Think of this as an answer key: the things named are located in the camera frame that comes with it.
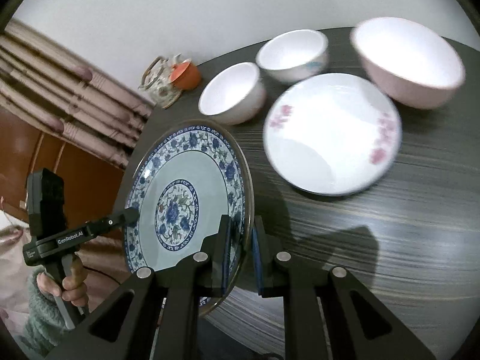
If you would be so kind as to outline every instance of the plate rim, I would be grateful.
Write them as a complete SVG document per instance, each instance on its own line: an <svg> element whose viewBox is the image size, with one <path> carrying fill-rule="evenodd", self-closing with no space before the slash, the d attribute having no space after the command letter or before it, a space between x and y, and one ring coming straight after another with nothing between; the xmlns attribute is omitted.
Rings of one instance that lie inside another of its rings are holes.
<svg viewBox="0 0 480 360"><path fill-rule="evenodd" d="M170 127L165 133L163 133L158 139L155 140L155 142L150 145L146 153L142 156L141 160L138 162L135 171L133 175L131 176L131 179L129 181L129 188L128 191L129 193L125 197L125 201L123 205L126 204L131 189L133 187L133 184L135 182L135 179L137 177L138 171L141 168L141 166L144 164L145 160L150 156L151 152L155 147L157 147L163 140L165 140L167 137L169 137L171 134L187 127L192 127L192 126L206 126L209 128L212 128L219 132L230 144L231 148L233 149L235 155L237 156L238 164L240 166L240 170L242 171L242 178L243 178L243 189L245 193L245 218L244 218L244 231L243 231L243 240L242 240L242 248L241 248L241 253L240 257L238 259L238 264L233 272L232 276L233 279L229 280L229 285L226 289L226 292L224 296L221 298L211 298L207 304L201 306L199 308L199 315L204 316L210 313L213 309L215 309L217 306L219 306L229 295L229 293L232 291L232 289L235 286L235 282L238 278L240 269L243 265L243 262L245 261L245 257L247 255L247 248L250 245L250 240L251 240L251 232L252 228L254 225L254 186L253 182L251 180L251 174L250 174L250 168L247 163L247 159L245 158L245 154L243 153L243 150L241 149L240 145L238 144L237 140L233 137L233 135L227 131L225 128L220 126L218 123L215 123L214 121L208 120L208 119L188 119L182 122L179 122L172 127ZM125 248L124 245L124 239L125 239L125 226L122 227L122 249ZM125 264L127 266L128 271L129 265L128 265L128 259L127 259L127 254L125 250L123 251L123 258L125 261Z"/></svg>
<svg viewBox="0 0 480 360"><path fill-rule="evenodd" d="M306 190L305 188L302 188L300 186L298 186L297 184L289 181L286 177L284 177L282 175L282 172L279 171L279 169L273 164L273 161L270 157L270 155L268 154L268 150L267 150L267 147L266 147L266 130L267 130L267 127L268 127L268 123L267 123L267 120L270 118L270 116L273 114L274 112L274 108L275 108L275 105L280 102L282 100L282 98L284 97L284 95L291 91L294 87L297 87L299 86L300 84L304 83L305 81L308 81L308 80L312 80L316 77L320 77L320 76L330 76L330 75L342 75L342 76L353 76L353 77L356 77L357 79L361 79L361 80L364 80L366 82L368 82L369 84L373 85L383 96L385 96L385 98L388 100L388 102L390 102L390 105L392 105L392 108L393 108L393 112L395 114L395 117L397 118L397 121L398 121L398 139L397 141L395 142L395 145L393 147L393 155L392 157L388 160L388 162L386 163L385 165L385 171L383 173L380 174L380 176L374 178L372 181L370 182L367 182L367 183L362 183L361 185L359 185L358 187L356 188L350 188L348 190L345 190L344 192L335 192L335 193L330 193L330 192L313 192L311 190ZM277 97L277 99L274 101L274 103L272 104L272 106L270 107L270 109L268 110L268 114L267 116L265 117L265 123L263 125L263 132L262 132L262 140L263 140L263 150L265 151L265 154L267 156L267 159L268 159L268 163L270 164L270 166L278 173L278 175L280 177L282 177L282 179L284 179L287 183L289 183L290 185L294 186L295 188L298 188L299 190L301 191L305 191L305 192L308 192L308 193L312 193L314 195L319 195L319 196L349 196L349 195L353 195L354 193L357 193L357 192L361 192L361 191L364 191L366 189L368 189L369 187L373 186L376 182L378 182L381 178L383 178L387 172L390 170L390 168L392 167L393 163L395 162L395 159L398 155L398 153L400 152L400 147L402 145L402 135L403 135L403 129L402 129L402 118L400 117L400 114L398 112L398 109L397 107L395 106L395 103L392 101L392 99L386 95L385 93L383 93L374 83L372 83L371 81L363 78L363 77L360 77L360 76L357 76L355 74L349 74L349 73L324 73L324 74L317 74L315 76L312 76L312 77L309 77L305 80L302 80L300 82L297 82L296 84L292 85L291 87L289 87L286 91L284 91L279 97Z"/></svg>

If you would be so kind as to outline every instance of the table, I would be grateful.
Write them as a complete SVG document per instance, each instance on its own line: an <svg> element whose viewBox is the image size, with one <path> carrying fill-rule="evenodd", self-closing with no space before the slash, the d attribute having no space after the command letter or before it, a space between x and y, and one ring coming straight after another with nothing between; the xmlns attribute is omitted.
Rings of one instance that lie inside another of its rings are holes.
<svg viewBox="0 0 480 360"><path fill-rule="evenodd" d="M351 28L324 30L328 72L366 78L350 45ZM273 101L287 88L268 77L264 109L228 127L248 161L255 214L284 248L325 268L349 268L434 352L449 359L480 315L480 53L450 41L466 67L466 83L433 111L395 103L403 123L400 153L390 171L368 190L347 197L312 195L289 185L270 166L262 130ZM197 103L206 83L223 69L255 61L263 43L200 65L201 85L169 109L157 107L138 141L115 203L121 209L133 176L155 141L179 121L201 117ZM281 299L256 294L251 260L208 320L260 353L283 353Z"/></svg>

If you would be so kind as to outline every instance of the white plate with pink flowers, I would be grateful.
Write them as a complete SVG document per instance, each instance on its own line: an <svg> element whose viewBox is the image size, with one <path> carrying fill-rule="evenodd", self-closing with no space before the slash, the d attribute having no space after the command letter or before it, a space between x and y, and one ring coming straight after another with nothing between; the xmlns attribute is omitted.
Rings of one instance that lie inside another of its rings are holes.
<svg viewBox="0 0 480 360"><path fill-rule="evenodd" d="M369 187L390 168L401 140L393 102L371 82L342 73L289 88L263 128L273 168L294 186L320 195Z"/></svg>

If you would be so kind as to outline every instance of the wooden cabinet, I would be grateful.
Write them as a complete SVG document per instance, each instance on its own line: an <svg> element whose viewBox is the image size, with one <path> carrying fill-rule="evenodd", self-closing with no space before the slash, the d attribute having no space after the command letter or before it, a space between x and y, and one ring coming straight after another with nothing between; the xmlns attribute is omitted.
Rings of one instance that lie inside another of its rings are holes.
<svg viewBox="0 0 480 360"><path fill-rule="evenodd" d="M41 168L65 182L69 227L112 212L123 171L78 147L45 134L0 107L0 195L3 210L28 221L26 179Z"/></svg>

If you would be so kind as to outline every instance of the curtain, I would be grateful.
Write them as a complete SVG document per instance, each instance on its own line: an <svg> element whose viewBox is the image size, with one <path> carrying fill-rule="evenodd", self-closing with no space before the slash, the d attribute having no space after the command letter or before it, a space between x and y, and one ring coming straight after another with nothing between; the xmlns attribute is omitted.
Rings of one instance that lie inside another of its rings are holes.
<svg viewBox="0 0 480 360"><path fill-rule="evenodd" d="M12 19L0 35L0 107L125 168L153 104Z"/></svg>

